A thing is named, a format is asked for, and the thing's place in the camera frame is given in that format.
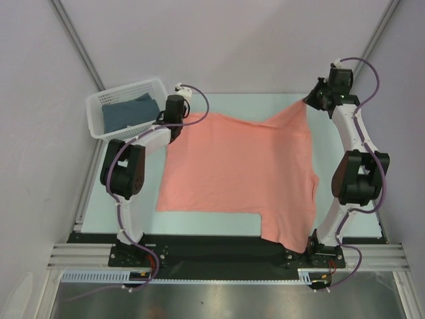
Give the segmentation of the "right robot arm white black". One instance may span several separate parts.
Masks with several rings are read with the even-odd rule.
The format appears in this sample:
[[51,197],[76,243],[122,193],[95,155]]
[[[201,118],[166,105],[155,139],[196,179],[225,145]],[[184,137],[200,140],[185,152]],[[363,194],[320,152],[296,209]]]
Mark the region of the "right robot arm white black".
[[386,194],[389,155],[378,151],[370,139],[359,100],[350,90],[350,80],[319,78],[303,100],[308,106],[328,113],[345,152],[331,180],[334,200],[305,250],[307,261],[317,268],[343,266],[341,232],[345,224],[356,213],[374,213],[375,209],[366,210],[365,206]]

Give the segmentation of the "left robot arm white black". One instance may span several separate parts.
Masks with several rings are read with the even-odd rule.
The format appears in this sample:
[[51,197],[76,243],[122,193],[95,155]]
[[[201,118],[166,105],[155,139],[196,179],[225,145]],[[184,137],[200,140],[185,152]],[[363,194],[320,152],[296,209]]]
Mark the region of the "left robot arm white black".
[[141,266],[152,257],[140,243],[144,235],[142,217],[132,201],[143,187],[147,157],[180,135],[183,120],[190,114],[190,101],[189,95],[172,94],[149,129],[128,141],[108,142],[100,182],[116,201],[119,226],[108,261],[111,267]]

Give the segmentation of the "salmon pink t shirt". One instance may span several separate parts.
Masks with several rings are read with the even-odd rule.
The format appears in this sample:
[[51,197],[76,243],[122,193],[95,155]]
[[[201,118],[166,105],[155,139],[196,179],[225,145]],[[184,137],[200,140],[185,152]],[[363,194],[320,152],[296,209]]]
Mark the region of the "salmon pink t shirt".
[[212,113],[167,147],[158,211],[257,213],[261,237],[302,253],[319,185],[303,102],[262,122]]

